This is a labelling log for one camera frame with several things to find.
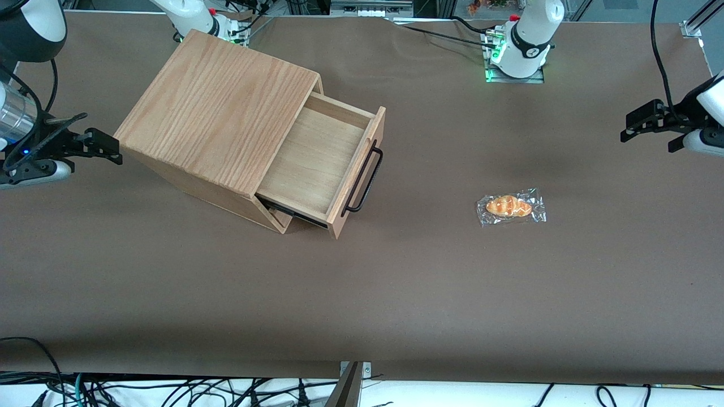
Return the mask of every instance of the drawer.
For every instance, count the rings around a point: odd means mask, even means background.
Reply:
[[[269,208],[339,237],[382,163],[384,113],[384,107],[372,114],[312,92],[256,196]]]

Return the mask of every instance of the wooden drawer cabinet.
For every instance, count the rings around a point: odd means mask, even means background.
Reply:
[[[323,93],[316,72],[193,31],[115,137],[190,195],[277,232],[300,217],[337,238],[382,162],[385,110]]]

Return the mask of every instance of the bread roll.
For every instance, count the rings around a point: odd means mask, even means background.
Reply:
[[[533,206],[515,196],[503,195],[488,202],[485,209],[501,217],[527,217],[533,211]]]

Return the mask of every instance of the brown table surface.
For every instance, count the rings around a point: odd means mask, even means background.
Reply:
[[[113,133],[173,30],[69,13],[68,31],[53,112]],[[702,50],[675,25],[658,37],[678,100],[709,77]],[[618,141],[663,97],[646,25],[563,24],[555,43],[544,85],[489,84],[475,46],[273,20],[252,48],[388,109],[384,163],[340,240],[269,232],[130,157],[78,159],[67,182],[0,194],[0,335],[39,338],[69,372],[334,376],[364,359],[388,379],[724,382],[724,160],[667,153],[674,134]],[[46,99],[49,64],[19,73]],[[478,199],[529,187],[548,223],[480,227]],[[0,369],[50,369],[20,349],[3,345]]]

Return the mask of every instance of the drawer handle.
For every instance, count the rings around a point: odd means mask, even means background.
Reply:
[[[372,170],[372,175],[369,178],[369,182],[367,183],[367,186],[364,188],[364,193],[362,193],[362,198],[360,199],[360,203],[357,204],[355,207],[350,207],[350,204],[352,203],[352,197],[355,195],[354,191],[357,190],[357,185],[362,181],[362,175],[364,174],[364,169],[367,168],[367,164],[369,163],[370,157],[372,157],[372,153],[378,153],[379,159],[377,160],[377,164],[374,165],[374,170]],[[359,175],[357,175],[357,179],[355,180],[355,183],[352,185],[352,191],[350,192],[350,197],[347,198],[347,203],[345,204],[345,208],[342,210],[342,216],[345,217],[345,213],[347,211],[349,212],[359,212],[360,209],[362,209],[362,204],[364,204],[364,201],[367,199],[367,194],[369,193],[369,188],[372,186],[372,181],[374,181],[375,175],[377,175],[377,170],[379,169],[379,165],[382,164],[382,150],[377,148],[377,140],[372,142],[372,147],[369,149],[369,152],[367,153],[367,157],[364,159],[364,163],[362,163],[362,169],[360,169]]]

